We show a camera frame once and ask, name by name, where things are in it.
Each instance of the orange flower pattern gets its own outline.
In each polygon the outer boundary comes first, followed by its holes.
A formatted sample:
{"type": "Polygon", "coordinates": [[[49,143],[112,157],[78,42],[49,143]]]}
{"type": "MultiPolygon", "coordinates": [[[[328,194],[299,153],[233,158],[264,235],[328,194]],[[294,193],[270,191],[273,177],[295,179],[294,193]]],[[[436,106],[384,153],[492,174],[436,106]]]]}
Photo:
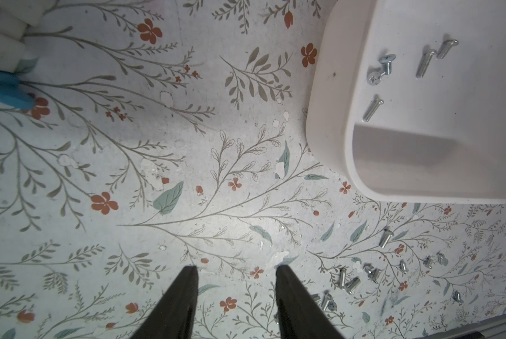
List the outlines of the orange flower pattern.
{"type": "Polygon", "coordinates": [[[125,306],[125,309],[127,310],[128,314],[133,314],[138,311],[138,304],[137,303],[130,303],[127,306],[125,306]]]}
{"type": "Polygon", "coordinates": [[[348,185],[348,184],[347,184],[347,181],[344,181],[344,182],[343,182],[343,187],[342,187],[342,188],[340,188],[340,193],[342,193],[342,192],[343,192],[344,194],[347,194],[347,193],[349,193],[349,190],[350,190],[350,189],[351,189],[351,185],[348,185]]]}
{"type": "Polygon", "coordinates": [[[34,107],[30,110],[22,110],[22,112],[27,113],[31,111],[31,116],[37,120],[40,120],[42,116],[50,114],[50,109],[47,108],[48,101],[45,98],[37,98],[34,93],[28,93],[27,95],[34,99],[34,107]]]}
{"type": "Polygon", "coordinates": [[[26,310],[22,310],[18,313],[18,321],[24,324],[28,324],[34,320],[34,313],[27,313],[26,310]]]}
{"type": "Polygon", "coordinates": [[[261,273],[264,273],[264,270],[259,270],[257,266],[254,271],[251,271],[250,275],[254,275],[254,278],[258,279],[261,273]]]}
{"type": "Polygon", "coordinates": [[[317,49],[313,48],[313,44],[310,42],[306,47],[302,47],[302,55],[304,58],[302,59],[302,65],[304,67],[308,67],[308,64],[315,63],[315,57],[317,56],[317,49]]]}
{"type": "Polygon", "coordinates": [[[159,27],[153,27],[153,22],[150,19],[144,19],[144,23],[138,25],[138,31],[141,33],[140,38],[144,41],[149,41],[150,44],[155,44],[158,37],[162,37],[162,31],[159,27]]]}
{"type": "Polygon", "coordinates": [[[232,181],[229,182],[229,187],[233,190],[233,191],[236,191],[237,188],[240,188],[242,187],[242,184],[239,184],[238,183],[238,178],[234,178],[232,179],[232,181]]]}
{"type": "Polygon", "coordinates": [[[229,310],[236,308],[236,302],[238,302],[236,299],[228,297],[225,301],[221,301],[219,306],[221,306],[225,312],[228,312],[229,310]]]}
{"type": "Polygon", "coordinates": [[[93,202],[93,204],[91,204],[91,208],[101,211],[104,215],[107,215],[110,212],[110,208],[113,210],[118,209],[117,202],[110,200],[110,194],[108,192],[92,196],[91,201],[93,202]]]}

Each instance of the screw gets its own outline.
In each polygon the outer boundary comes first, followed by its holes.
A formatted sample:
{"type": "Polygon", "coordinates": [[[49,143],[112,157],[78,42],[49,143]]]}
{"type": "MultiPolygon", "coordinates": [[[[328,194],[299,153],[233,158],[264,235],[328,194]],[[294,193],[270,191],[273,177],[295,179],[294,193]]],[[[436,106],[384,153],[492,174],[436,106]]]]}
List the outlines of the screw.
{"type": "Polygon", "coordinates": [[[329,293],[324,295],[324,299],[322,300],[322,303],[321,303],[321,309],[323,311],[326,311],[326,308],[328,307],[328,302],[331,300],[332,300],[332,295],[330,295],[329,293]]]}
{"type": "Polygon", "coordinates": [[[379,277],[380,277],[380,276],[381,276],[381,271],[379,271],[379,269],[377,269],[377,268],[376,268],[376,269],[373,271],[373,273],[370,275],[370,279],[371,279],[374,283],[378,284],[378,283],[379,283],[379,277]]]}
{"type": "Polygon", "coordinates": [[[381,246],[381,248],[385,248],[385,246],[387,245],[387,242],[393,236],[394,236],[394,233],[392,233],[392,231],[385,229],[385,233],[383,233],[383,237],[381,238],[381,242],[379,243],[379,246],[381,246]]]}
{"type": "Polygon", "coordinates": [[[379,108],[379,106],[383,105],[384,103],[385,103],[385,101],[383,101],[382,99],[379,99],[379,98],[373,100],[372,104],[370,105],[370,107],[366,111],[366,114],[364,114],[364,117],[362,118],[362,120],[365,123],[370,121],[370,118],[373,116],[373,113],[375,113],[377,111],[377,109],[379,108]]]}
{"type": "Polygon", "coordinates": [[[385,71],[385,75],[389,75],[392,73],[392,61],[396,56],[394,54],[385,55],[384,57],[379,59],[379,62],[383,66],[383,70],[385,71]]]}
{"type": "Polygon", "coordinates": [[[433,263],[432,257],[428,256],[428,258],[426,258],[426,260],[424,261],[424,266],[426,266],[427,268],[432,268],[432,263],[433,263]]]}
{"type": "Polygon", "coordinates": [[[445,255],[443,255],[443,253],[441,253],[441,252],[438,252],[437,253],[437,262],[439,262],[440,264],[443,264],[444,259],[445,259],[445,255]]]}
{"type": "Polygon", "coordinates": [[[405,264],[404,259],[400,260],[400,271],[404,273],[408,273],[409,270],[407,269],[407,265],[405,264]]]}
{"type": "Polygon", "coordinates": [[[439,53],[437,53],[438,59],[443,59],[447,55],[447,53],[453,48],[454,46],[458,46],[460,42],[456,39],[448,39],[443,41],[443,44],[441,45],[441,48],[439,49],[439,53]]]}
{"type": "Polygon", "coordinates": [[[347,275],[347,270],[345,268],[340,268],[340,279],[338,280],[338,288],[345,289],[345,276],[347,275]]]}
{"type": "Polygon", "coordinates": [[[366,271],[367,274],[372,274],[373,273],[373,266],[370,265],[370,264],[364,264],[364,270],[366,271]]]}
{"type": "Polygon", "coordinates": [[[462,305],[464,301],[462,300],[462,296],[460,295],[460,292],[455,291],[453,293],[453,300],[457,302],[459,305],[462,305]]]}
{"type": "Polygon", "coordinates": [[[355,288],[357,288],[357,286],[360,284],[360,278],[359,277],[355,277],[352,281],[350,281],[345,290],[347,291],[348,294],[353,294],[353,290],[355,288]]]}
{"type": "Polygon", "coordinates": [[[368,85],[375,86],[381,82],[381,77],[384,75],[385,72],[373,71],[370,74],[368,74],[368,78],[366,79],[366,81],[368,82],[368,85]]]}
{"type": "Polygon", "coordinates": [[[432,60],[432,57],[437,53],[435,49],[431,49],[423,54],[423,58],[420,61],[419,69],[417,71],[417,78],[423,78],[424,73],[426,73],[426,69],[432,60]]]}

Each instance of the screw head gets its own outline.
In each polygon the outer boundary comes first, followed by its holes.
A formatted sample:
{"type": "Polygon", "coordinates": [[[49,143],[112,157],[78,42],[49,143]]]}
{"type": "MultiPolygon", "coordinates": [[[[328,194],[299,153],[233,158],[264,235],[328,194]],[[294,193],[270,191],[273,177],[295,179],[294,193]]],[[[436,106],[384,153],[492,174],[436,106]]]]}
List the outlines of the screw head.
{"type": "Polygon", "coordinates": [[[388,64],[389,62],[394,61],[395,58],[396,58],[395,54],[389,54],[389,55],[385,55],[384,57],[380,58],[379,62],[381,64],[388,64]]]}
{"type": "Polygon", "coordinates": [[[454,46],[458,46],[460,44],[460,41],[458,41],[457,39],[449,39],[449,40],[443,41],[443,43],[444,44],[451,44],[454,47],[454,46]]]}

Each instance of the teal leaf pattern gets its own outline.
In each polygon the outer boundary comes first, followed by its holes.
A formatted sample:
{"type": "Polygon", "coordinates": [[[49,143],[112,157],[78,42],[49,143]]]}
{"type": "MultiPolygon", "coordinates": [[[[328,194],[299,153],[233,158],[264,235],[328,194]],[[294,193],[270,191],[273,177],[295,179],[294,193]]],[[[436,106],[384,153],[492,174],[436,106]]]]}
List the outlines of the teal leaf pattern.
{"type": "Polygon", "coordinates": [[[180,181],[176,186],[164,191],[157,199],[153,201],[153,207],[161,214],[168,214],[172,212],[180,196],[182,195],[182,189],[184,182],[180,181]]]}
{"type": "Polygon", "coordinates": [[[270,236],[270,233],[268,233],[261,226],[251,225],[249,227],[249,229],[252,230],[253,232],[256,232],[256,233],[260,234],[261,237],[263,237],[264,239],[266,239],[266,240],[270,241],[270,243],[272,243],[272,237],[270,236]]]}
{"type": "Polygon", "coordinates": [[[328,227],[328,230],[321,236],[321,241],[327,241],[328,238],[332,235],[332,230],[334,229],[334,222],[330,227],[328,227]]]}

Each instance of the countersunk screw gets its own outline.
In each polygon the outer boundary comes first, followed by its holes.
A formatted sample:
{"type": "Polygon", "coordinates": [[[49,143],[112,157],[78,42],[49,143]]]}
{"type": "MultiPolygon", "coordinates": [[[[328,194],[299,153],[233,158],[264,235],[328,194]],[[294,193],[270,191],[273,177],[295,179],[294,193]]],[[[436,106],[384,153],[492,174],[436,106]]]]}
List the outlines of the countersunk screw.
{"type": "Polygon", "coordinates": [[[383,66],[383,70],[385,71],[385,75],[389,75],[392,73],[392,61],[396,58],[396,55],[389,54],[379,59],[379,63],[383,66]]]}
{"type": "Polygon", "coordinates": [[[462,305],[464,301],[462,300],[462,296],[460,295],[460,292],[455,291],[453,293],[453,300],[457,302],[459,305],[462,305]]]}
{"type": "Polygon", "coordinates": [[[438,59],[443,59],[447,55],[447,53],[453,48],[454,46],[458,46],[460,42],[456,39],[448,39],[443,41],[443,44],[441,45],[441,48],[439,49],[439,53],[437,53],[438,59]]]}
{"type": "Polygon", "coordinates": [[[379,277],[380,277],[380,276],[381,276],[381,271],[380,271],[378,268],[376,268],[376,269],[373,271],[373,273],[370,275],[370,279],[371,279],[374,283],[378,284],[378,283],[379,283],[379,277]]]}
{"type": "Polygon", "coordinates": [[[404,261],[404,259],[400,260],[400,271],[404,272],[404,273],[408,273],[409,270],[407,269],[407,265],[404,261]]]}
{"type": "Polygon", "coordinates": [[[428,257],[424,261],[424,266],[426,266],[427,268],[432,268],[432,263],[433,263],[432,257],[428,257]]]}
{"type": "Polygon", "coordinates": [[[324,299],[322,300],[322,303],[321,303],[321,309],[323,311],[326,311],[326,308],[328,307],[328,302],[332,300],[332,295],[330,295],[330,293],[326,293],[324,295],[324,299]]]}
{"type": "Polygon", "coordinates": [[[435,49],[431,49],[423,54],[423,58],[420,61],[419,69],[417,71],[417,78],[424,77],[424,73],[426,73],[426,69],[428,68],[430,61],[432,60],[433,56],[436,55],[436,53],[437,51],[435,49]]]}
{"type": "Polygon", "coordinates": [[[387,242],[393,236],[394,236],[394,233],[392,233],[392,231],[385,229],[385,233],[383,233],[383,237],[381,238],[381,242],[379,242],[379,246],[381,246],[381,248],[385,248],[385,246],[387,245],[387,242]]]}
{"type": "Polygon", "coordinates": [[[347,286],[345,286],[345,290],[348,294],[353,294],[353,290],[357,288],[357,286],[360,284],[360,278],[355,277],[352,281],[350,281],[347,286]]]}
{"type": "Polygon", "coordinates": [[[338,288],[345,289],[345,276],[347,275],[347,270],[345,268],[340,268],[340,279],[338,280],[338,288]]]}
{"type": "Polygon", "coordinates": [[[370,119],[373,116],[373,113],[375,113],[377,111],[377,109],[379,108],[379,106],[383,105],[384,103],[385,103],[385,101],[383,101],[382,99],[379,99],[379,98],[373,100],[372,104],[368,108],[368,111],[366,111],[366,114],[364,115],[364,117],[362,118],[362,120],[365,123],[367,123],[368,121],[370,121],[370,119]]]}

